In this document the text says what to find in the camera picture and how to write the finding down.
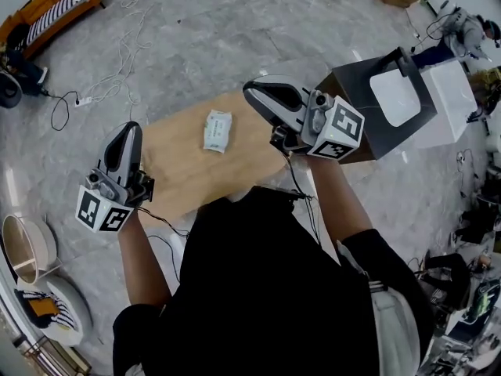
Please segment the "desk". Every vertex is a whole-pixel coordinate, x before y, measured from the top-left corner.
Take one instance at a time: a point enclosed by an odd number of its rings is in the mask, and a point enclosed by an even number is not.
[[[211,110],[232,114],[224,154],[204,150],[204,126]],[[148,125],[142,135],[142,166],[155,179],[153,201],[143,207],[169,222],[220,197],[251,188],[284,165],[269,144],[269,125],[242,92],[220,95]],[[159,222],[140,213],[144,226]]]

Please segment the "marble floor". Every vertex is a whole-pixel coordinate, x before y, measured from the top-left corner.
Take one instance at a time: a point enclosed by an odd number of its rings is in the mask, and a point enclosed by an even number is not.
[[[137,32],[142,16],[137,12],[147,11],[138,41],[151,46],[139,50],[127,80],[131,98],[139,102],[132,111],[125,86],[102,102],[71,107],[61,132],[50,125],[54,99],[25,97],[15,109],[0,110],[0,215],[47,216],[61,271],[92,312],[94,330],[79,349],[97,374],[111,374],[111,327],[128,304],[115,237],[89,233],[74,219],[78,187],[95,164],[103,137],[129,116],[147,125],[260,74],[288,74],[312,87],[331,67],[384,55],[398,45],[409,48],[416,43],[413,26],[424,33],[432,19],[426,8],[414,5],[408,10],[411,26],[405,10],[379,0],[138,0],[127,8],[131,1],[103,0],[106,9],[69,26],[36,61],[50,68],[50,91],[76,89],[86,96],[120,69],[119,41],[128,31]],[[132,51],[134,39],[132,33],[124,40]],[[126,55],[125,47],[121,51]],[[95,96],[111,86],[99,86]],[[55,125],[64,119],[59,107]],[[456,168],[456,152],[467,148],[482,178],[486,156],[479,124],[470,125],[455,145],[417,150],[409,140],[378,162],[344,166],[374,226],[406,261],[428,247],[444,246],[469,204],[460,197]],[[464,172],[468,193],[474,187],[468,163]],[[288,173],[273,182],[289,183]],[[309,226],[303,207],[296,214]],[[189,226],[190,219],[193,214],[177,226]],[[168,229],[148,231],[171,235]],[[183,243],[172,242],[178,268]],[[158,240],[152,245],[175,290],[168,247]]]

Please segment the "wooden table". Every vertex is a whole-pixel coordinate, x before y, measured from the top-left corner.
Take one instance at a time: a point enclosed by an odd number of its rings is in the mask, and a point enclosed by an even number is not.
[[[226,152],[204,150],[211,110],[232,114]],[[243,97],[225,93],[143,129],[142,166],[155,179],[153,201],[143,205],[169,222],[278,172],[285,161],[269,144],[269,125]],[[159,222],[140,213],[144,226]]]

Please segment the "white package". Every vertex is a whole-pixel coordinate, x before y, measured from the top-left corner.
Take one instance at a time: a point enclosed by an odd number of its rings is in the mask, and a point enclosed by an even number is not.
[[[232,127],[232,114],[211,110],[205,121],[204,149],[225,153],[228,145],[229,129]]]

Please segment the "white cable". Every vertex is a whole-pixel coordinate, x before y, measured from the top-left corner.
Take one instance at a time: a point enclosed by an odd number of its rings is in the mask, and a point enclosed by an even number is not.
[[[144,0],[131,0],[129,2],[121,2],[121,7],[124,9],[130,9],[131,7],[134,7],[136,4],[139,2],[144,1]],[[138,54],[139,51],[144,50],[144,49],[150,49],[153,46],[152,42],[146,42],[144,44],[141,44],[139,42],[139,36],[142,32],[142,28],[144,27],[144,22],[146,15],[150,12],[150,10],[155,6],[156,2],[154,2],[146,11],[135,11],[134,13],[129,13],[127,14],[124,18],[127,18],[128,16],[134,16],[136,14],[141,14],[141,19],[139,20],[138,23],[138,31],[135,34],[134,38],[134,44],[135,44],[135,51],[132,53],[131,48],[127,45],[125,42],[125,39],[134,31],[134,29],[131,29],[128,31],[124,36],[120,38],[118,41],[118,55],[120,57],[120,67],[117,72],[107,75],[103,79],[101,79],[99,82],[95,83],[93,86],[89,88],[87,93],[85,94],[86,96],[90,96],[92,98],[93,102],[100,103],[104,99],[107,99],[109,97],[116,96],[122,88],[122,85],[127,88],[127,97],[128,100],[131,104],[131,109],[130,109],[130,115],[129,117],[132,116],[132,107],[139,105],[139,99],[133,100],[132,94],[131,94],[131,89],[128,85],[127,78],[131,74],[133,68],[134,68],[134,62],[135,58]],[[122,48],[126,49],[126,54],[125,56],[122,54]],[[111,83],[111,86],[102,94],[101,96],[96,95],[96,89],[104,85],[106,83]]]

